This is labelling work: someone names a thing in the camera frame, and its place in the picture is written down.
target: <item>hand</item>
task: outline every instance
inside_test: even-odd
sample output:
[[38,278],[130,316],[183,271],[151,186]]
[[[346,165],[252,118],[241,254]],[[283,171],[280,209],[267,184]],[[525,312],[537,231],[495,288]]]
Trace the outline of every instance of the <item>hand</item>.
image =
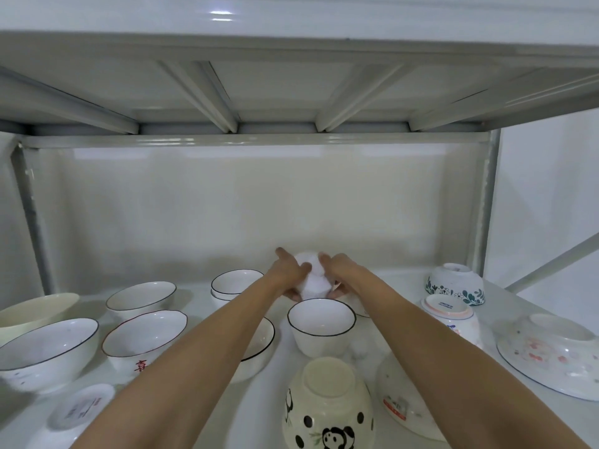
[[345,281],[348,274],[351,273],[351,270],[358,266],[356,262],[345,254],[337,254],[334,257],[331,257],[324,252],[318,254],[318,260],[325,269],[325,276],[329,279],[333,279],[336,284],[340,283],[340,286],[331,290],[326,297],[337,299],[348,293],[357,294]]
[[295,257],[282,247],[277,247],[275,253],[279,259],[273,263],[265,277],[276,283],[284,294],[293,301],[301,301],[300,294],[295,287],[302,283],[306,276],[312,271],[310,263],[303,263],[301,266],[295,261]]

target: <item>panda print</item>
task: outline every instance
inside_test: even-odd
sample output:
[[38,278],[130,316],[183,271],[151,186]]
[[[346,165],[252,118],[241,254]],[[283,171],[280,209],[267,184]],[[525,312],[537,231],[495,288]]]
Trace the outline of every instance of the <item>panda print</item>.
[[291,389],[287,390],[287,395],[285,396],[285,422],[289,423],[289,412],[294,408],[294,400],[291,397]]
[[351,427],[338,427],[322,430],[322,443],[325,449],[353,449],[355,440],[353,429]]

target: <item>red chinese character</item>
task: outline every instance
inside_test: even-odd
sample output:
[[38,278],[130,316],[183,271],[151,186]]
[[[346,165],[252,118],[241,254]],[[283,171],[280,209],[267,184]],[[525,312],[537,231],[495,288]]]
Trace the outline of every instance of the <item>red chinese character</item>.
[[139,361],[137,364],[135,364],[137,366],[137,369],[134,370],[134,372],[141,372],[146,368],[146,359]]

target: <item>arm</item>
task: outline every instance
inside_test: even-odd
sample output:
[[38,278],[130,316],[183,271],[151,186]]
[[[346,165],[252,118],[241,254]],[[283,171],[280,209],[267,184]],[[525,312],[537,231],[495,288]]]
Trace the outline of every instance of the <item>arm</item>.
[[191,448],[271,304],[310,272],[277,249],[261,279],[165,351],[78,438],[73,449]]
[[453,448],[588,449],[536,395],[482,350],[347,256],[320,255],[357,294]]

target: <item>white wall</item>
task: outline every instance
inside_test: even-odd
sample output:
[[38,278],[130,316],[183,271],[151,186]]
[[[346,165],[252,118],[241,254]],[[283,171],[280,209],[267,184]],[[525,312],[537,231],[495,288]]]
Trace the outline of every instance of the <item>white wall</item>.
[[0,132],[0,309],[40,296],[40,276],[9,151],[12,134]]
[[[485,277],[505,287],[599,232],[599,109],[502,131]],[[520,295],[599,333],[595,253]]]
[[463,262],[488,147],[131,144],[28,153],[62,291],[266,269],[278,245],[372,268]]

